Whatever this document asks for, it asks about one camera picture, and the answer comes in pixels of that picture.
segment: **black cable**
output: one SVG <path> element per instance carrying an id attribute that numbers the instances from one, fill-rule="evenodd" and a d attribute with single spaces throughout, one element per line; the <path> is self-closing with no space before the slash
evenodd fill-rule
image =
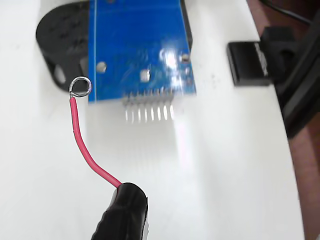
<path id="1" fill-rule="evenodd" d="M 268 6 L 269 8 L 272 8 L 273 10 L 278 11 L 279 13 L 285 14 L 291 18 L 294 18 L 300 22 L 303 22 L 304 24 L 307 24 L 307 25 L 312 24 L 312 21 L 310 19 L 307 19 L 303 16 L 300 16 L 292 11 L 278 7 L 278 6 L 274 5 L 273 3 L 271 3 L 269 0 L 260 0 L 260 2 L 263 3 L 264 5 Z"/>

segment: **blue circuit board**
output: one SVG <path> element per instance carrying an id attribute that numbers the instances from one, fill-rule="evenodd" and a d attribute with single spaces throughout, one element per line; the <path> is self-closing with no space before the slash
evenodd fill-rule
<path id="1" fill-rule="evenodd" d="M 196 93 L 180 0 L 92 0 L 90 102 Z M 105 63 L 105 72 L 97 64 Z"/>

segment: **white table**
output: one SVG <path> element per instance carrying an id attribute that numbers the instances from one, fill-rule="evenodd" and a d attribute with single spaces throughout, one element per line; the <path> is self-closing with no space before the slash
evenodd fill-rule
<path id="1" fill-rule="evenodd" d="M 69 96 L 38 49 L 61 0 L 0 3 L 0 239 L 89 240 L 114 188 L 74 140 Z M 257 40 L 245 0 L 186 1 L 197 96 L 174 120 L 126 123 L 120 103 L 78 101 L 95 160 L 149 202 L 149 240 L 302 240 L 286 132 L 271 87 L 234 88 L 229 41 Z"/>

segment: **black object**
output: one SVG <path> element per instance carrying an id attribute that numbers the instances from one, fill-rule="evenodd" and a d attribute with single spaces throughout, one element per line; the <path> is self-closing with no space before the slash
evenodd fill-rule
<path id="1" fill-rule="evenodd" d="M 180 0 L 189 50 L 193 37 L 185 0 Z M 78 76 L 88 77 L 88 31 L 90 2 L 75 2 L 56 7 L 38 24 L 36 40 L 56 85 L 69 91 L 71 81 Z M 62 80 L 57 70 L 64 73 Z M 74 85 L 75 92 L 88 89 L 85 81 Z"/>
<path id="2" fill-rule="evenodd" d="M 278 11 L 279 13 L 287 15 L 293 19 L 296 19 L 296 20 L 304 23 L 304 24 L 307 24 L 307 25 L 312 24 L 312 21 L 310 19 L 307 19 L 303 16 L 300 16 L 292 11 L 278 7 L 278 6 L 274 5 L 272 2 L 270 2 L 269 0 L 260 0 L 260 2 L 263 3 L 264 5 L 268 6 L 269 8 L 272 8 L 273 10 Z"/>
<path id="3" fill-rule="evenodd" d="M 275 86 L 287 136 L 292 138 L 320 110 L 320 10 L 301 42 L 295 40 L 289 27 L 267 27 L 259 43 L 250 43 L 250 49 L 248 44 L 228 45 L 233 81 L 236 86 L 244 85 L 240 73 L 261 75 L 262 56 L 254 56 L 252 50 L 252 45 L 258 44 L 266 60 L 268 77 Z M 244 83 L 257 86 L 261 85 L 261 79 L 252 77 Z"/>
<path id="4" fill-rule="evenodd" d="M 231 42 L 227 47 L 235 86 L 267 86 L 272 83 L 260 55 L 259 42 Z"/>
<path id="5" fill-rule="evenodd" d="M 121 184 L 91 240 L 142 240 L 147 234 L 148 199 L 132 183 Z"/>

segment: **bare wire end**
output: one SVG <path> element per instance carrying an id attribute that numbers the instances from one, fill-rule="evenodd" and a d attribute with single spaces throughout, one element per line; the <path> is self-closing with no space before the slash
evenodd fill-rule
<path id="1" fill-rule="evenodd" d="M 72 88 L 74 87 L 76 82 L 81 81 L 81 80 L 86 81 L 88 83 L 88 90 L 84 93 L 73 92 Z M 91 83 L 90 79 L 85 76 L 78 76 L 75 79 L 73 79 L 72 82 L 70 83 L 70 87 L 69 87 L 70 98 L 74 98 L 74 97 L 83 98 L 83 97 L 88 96 L 91 93 L 91 91 L 92 91 L 92 83 Z"/>

